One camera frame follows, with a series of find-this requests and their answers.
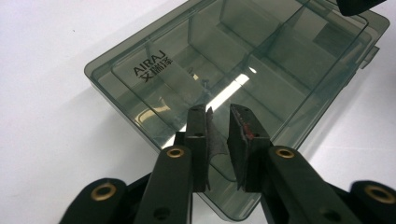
black mechanical arm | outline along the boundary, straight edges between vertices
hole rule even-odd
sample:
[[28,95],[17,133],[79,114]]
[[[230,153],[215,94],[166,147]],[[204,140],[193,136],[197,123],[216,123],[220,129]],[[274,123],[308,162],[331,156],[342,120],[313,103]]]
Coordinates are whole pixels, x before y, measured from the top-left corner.
[[[205,105],[189,110],[187,130],[161,151],[154,169],[133,184],[104,178],[88,185],[67,209],[62,224],[191,223],[192,193],[208,185],[218,134]],[[274,147],[253,112],[231,105],[227,141],[238,182],[262,194],[268,223],[395,223],[396,192],[358,181],[350,192],[326,183],[295,149]]]
[[354,16],[375,7],[386,0],[337,0],[341,14],[344,16]]

white table surface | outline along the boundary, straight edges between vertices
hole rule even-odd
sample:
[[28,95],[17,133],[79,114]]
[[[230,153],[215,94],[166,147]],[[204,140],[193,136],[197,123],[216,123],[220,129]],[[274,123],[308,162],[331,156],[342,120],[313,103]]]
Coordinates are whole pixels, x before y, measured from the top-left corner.
[[[57,223],[93,180],[131,183],[157,154],[91,86],[84,66],[185,0],[0,1],[0,222]],[[342,90],[300,150],[342,189],[396,189],[396,1],[374,60]],[[260,206],[243,223],[262,223]],[[193,223],[222,221],[194,197]]]

plastic storage box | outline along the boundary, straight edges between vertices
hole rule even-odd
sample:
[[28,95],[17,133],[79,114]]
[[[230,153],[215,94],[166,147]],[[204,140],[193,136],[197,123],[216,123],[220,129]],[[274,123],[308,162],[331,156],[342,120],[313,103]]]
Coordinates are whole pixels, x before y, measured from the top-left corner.
[[[85,74],[158,150],[172,145],[193,105],[249,107],[275,145],[297,148],[337,93],[378,51],[388,28],[367,11],[343,17],[330,1],[191,0],[89,63]],[[202,197],[242,220],[259,194],[236,190],[228,156],[211,162]]]

